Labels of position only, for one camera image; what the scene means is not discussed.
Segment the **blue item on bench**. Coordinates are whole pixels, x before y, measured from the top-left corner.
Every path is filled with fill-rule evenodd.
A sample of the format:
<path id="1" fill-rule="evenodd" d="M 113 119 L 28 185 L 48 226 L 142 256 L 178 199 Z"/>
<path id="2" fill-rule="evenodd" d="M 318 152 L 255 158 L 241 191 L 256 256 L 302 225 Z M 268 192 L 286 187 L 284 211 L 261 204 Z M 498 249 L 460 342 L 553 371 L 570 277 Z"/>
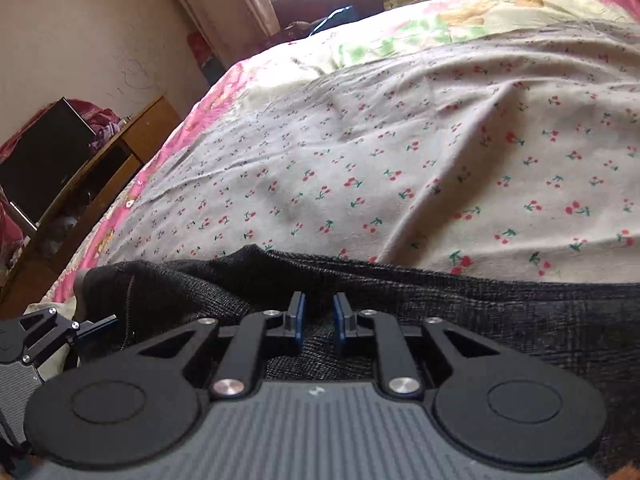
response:
<path id="1" fill-rule="evenodd" d="M 322 18 L 317 24 L 312 26 L 309 37 L 317 35 L 319 32 L 324 32 L 331 28 L 342 26 L 345 24 L 353 23 L 358 20 L 358 13 L 353 6 L 343 6 L 342 8 L 335 9 L 328 16 Z"/>

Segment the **left beige curtain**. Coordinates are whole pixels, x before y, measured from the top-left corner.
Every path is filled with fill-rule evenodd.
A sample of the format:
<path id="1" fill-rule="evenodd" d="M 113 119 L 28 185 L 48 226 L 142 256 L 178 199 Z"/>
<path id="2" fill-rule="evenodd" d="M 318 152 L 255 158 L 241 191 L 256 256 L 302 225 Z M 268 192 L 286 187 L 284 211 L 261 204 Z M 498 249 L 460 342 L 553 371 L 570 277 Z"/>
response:
<path id="1" fill-rule="evenodd" d="M 280 32 L 271 0 L 178 0 L 226 67 L 250 58 Z"/>

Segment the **wooden side cabinet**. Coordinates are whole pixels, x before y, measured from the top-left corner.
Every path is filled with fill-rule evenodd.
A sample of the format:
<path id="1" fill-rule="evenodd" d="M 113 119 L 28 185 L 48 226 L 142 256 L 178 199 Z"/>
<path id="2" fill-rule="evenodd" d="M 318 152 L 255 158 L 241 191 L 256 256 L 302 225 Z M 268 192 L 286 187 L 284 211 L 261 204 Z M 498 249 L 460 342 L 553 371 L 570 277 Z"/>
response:
<path id="1" fill-rule="evenodd" d="M 179 122 L 166 96 L 159 96 L 70 178 L 1 286 L 2 318 L 20 315 L 41 300 L 117 195 Z"/>

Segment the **black monitor on floor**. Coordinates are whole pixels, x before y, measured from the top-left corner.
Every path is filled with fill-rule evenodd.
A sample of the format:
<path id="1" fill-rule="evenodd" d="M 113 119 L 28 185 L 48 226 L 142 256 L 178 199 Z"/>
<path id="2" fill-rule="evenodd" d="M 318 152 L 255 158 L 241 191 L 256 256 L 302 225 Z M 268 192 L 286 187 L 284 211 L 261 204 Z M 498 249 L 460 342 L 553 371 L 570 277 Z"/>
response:
<path id="1" fill-rule="evenodd" d="M 66 99 L 55 102 L 21 135 L 1 163 L 6 197 L 32 223 L 91 158 L 94 132 Z"/>

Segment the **dark grey plaid pants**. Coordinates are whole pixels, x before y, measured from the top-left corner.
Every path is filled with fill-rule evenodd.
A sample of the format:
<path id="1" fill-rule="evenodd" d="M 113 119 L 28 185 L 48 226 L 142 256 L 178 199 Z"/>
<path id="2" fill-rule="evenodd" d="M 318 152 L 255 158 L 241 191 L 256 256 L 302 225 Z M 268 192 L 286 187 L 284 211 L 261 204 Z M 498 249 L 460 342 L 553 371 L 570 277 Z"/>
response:
<path id="1" fill-rule="evenodd" d="M 271 379 L 364 379 L 368 358 L 342 358 L 332 339 L 332 298 L 417 326 L 438 316 L 516 351 L 582 376 L 603 394 L 608 422 L 596 462 L 612 472 L 639 458 L 639 287 L 469 278 L 358 260 L 263 250 L 213 260 L 98 266 L 76 278 L 77 310 L 91 321 L 115 315 L 113 338 L 90 344 L 92 360 L 197 318 L 236 325 L 306 297 L 305 342 L 296 358 L 269 362 Z"/>

